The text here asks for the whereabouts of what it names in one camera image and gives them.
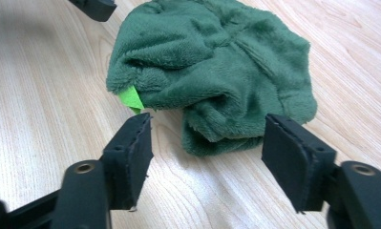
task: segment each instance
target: screw hole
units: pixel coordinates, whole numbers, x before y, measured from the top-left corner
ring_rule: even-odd
[[[82,164],[74,169],[77,174],[86,174],[95,168],[94,164]]]
[[[122,150],[124,150],[124,147],[121,146],[121,145],[118,145],[118,146],[115,147],[115,150],[122,151]]]
[[[371,169],[367,166],[364,166],[364,165],[355,164],[355,165],[352,165],[351,168],[354,170],[354,172],[361,174],[361,175],[364,175],[364,176],[374,176],[375,175],[375,172],[373,171],[373,169]]]

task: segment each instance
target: fleece fabric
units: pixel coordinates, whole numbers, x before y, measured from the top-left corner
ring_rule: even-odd
[[[316,113],[308,42],[273,13],[234,0],[154,0],[122,23],[107,88],[145,108],[183,109],[182,146],[210,156],[261,143],[268,113]]]

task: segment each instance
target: crumpled cloth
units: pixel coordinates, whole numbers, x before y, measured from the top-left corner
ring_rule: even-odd
[[[234,0],[154,0],[122,23],[107,89],[134,86],[145,108],[183,109],[182,146],[197,156],[262,142],[265,116],[310,121],[309,43],[269,11]]]

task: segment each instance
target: wooden table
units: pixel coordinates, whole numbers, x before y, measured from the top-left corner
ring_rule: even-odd
[[[319,104],[306,127],[381,169],[381,0],[243,0],[276,13],[311,43]],[[66,0],[0,1],[0,199],[10,210],[60,187],[64,170],[99,158],[133,113],[105,78],[119,25],[143,1],[117,0],[106,23]],[[194,157],[180,146],[180,111],[152,113],[155,158],[138,211],[115,228],[325,228],[296,215],[261,161],[262,147]]]

